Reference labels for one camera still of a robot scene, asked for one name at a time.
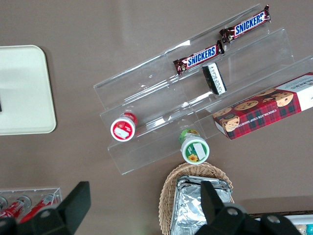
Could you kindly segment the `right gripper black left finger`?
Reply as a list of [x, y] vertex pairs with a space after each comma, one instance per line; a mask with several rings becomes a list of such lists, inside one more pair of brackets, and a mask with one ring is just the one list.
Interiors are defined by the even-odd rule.
[[91, 207], [90, 185], [81, 181], [54, 209], [45, 209], [16, 227], [17, 235], [73, 235]]

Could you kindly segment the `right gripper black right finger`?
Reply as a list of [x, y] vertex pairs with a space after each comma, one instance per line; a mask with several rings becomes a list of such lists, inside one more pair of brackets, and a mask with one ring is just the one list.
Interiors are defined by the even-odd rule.
[[198, 235], [242, 235], [245, 214], [236, 205], [225, 205], [209, 181], [201, 182], [201, 208], [206, 224]]

